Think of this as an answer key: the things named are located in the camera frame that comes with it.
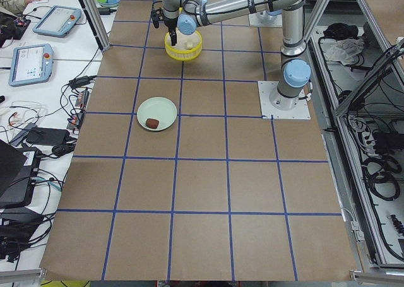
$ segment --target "white mounting plate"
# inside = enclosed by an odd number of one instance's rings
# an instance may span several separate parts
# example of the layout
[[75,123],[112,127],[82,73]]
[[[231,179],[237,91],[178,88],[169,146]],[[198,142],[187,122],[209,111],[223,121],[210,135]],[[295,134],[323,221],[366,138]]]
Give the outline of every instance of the white mounting plate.
[[256,27],[282,27],[282,15],[274,16],[273,19],[259,19],[257,14],[249,14],[248,20],[250,22],[250,26]]
[[[290,120],[310,120],[309,107],[306,100],[299,100],[296,107],[291,110],[280,110],[270,102],[270,92],[278,86],[277,81],[258,81],[259,101],[261,103],[261,113],[263,119],[290,119]],[[304,97],[302,90],[299,97]]]

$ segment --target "yellow object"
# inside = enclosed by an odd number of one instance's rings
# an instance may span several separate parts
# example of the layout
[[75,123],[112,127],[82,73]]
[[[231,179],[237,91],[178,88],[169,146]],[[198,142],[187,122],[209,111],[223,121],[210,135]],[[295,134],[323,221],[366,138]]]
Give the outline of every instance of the yellow object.
[[90,287],[90,281],[43,281],[43,287]]
[[198,31],[192,35],[183,35],[177,30],[177,45],[171,46],[169,33],[164,38],[165,51],[178,61],[189,61],[199,56],[202,51],[202,36]]

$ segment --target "robotic arm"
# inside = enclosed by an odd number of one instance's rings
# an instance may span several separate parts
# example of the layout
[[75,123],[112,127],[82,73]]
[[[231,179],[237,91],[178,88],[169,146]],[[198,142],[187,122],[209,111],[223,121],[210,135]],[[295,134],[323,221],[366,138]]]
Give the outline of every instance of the robotic arm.
[[174,46],[177,44],[176,28],[181,33],[190,35],[199,26],[260,11],[282,9],[283,80],[279,82],[276,93],[270,99],[276,108],[288,110],[296,105],[299,93],[311,75],[306,62],[291,59],[299,57],[306,50],[303,39],[303,5],[304,0],[218,0],[212,3],[208,0],[163,0],[163,8],[155,10],[153,7],[151,18],[155,28],[159,27],[159,21],[164,21],[169,29],[171,45]]

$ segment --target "person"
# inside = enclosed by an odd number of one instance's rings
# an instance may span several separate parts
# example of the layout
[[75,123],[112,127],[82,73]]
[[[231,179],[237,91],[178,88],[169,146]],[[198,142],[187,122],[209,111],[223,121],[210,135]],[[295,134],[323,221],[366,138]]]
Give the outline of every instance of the person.
[[26,6],[38,0],[0,0],[0,11],[3,13],[21,14]]

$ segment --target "yellow bowl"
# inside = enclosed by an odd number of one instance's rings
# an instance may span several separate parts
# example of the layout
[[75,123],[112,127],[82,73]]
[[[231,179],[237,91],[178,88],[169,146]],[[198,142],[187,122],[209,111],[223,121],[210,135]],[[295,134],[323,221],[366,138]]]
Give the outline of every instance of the yellow bowl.
[[190,61],[199,56],[202,51],[202,36],[198,31],[192,35],[183,35],[177,30],[177,45],[171,46],[169,33],[164,38],[165,51],[178,61]]

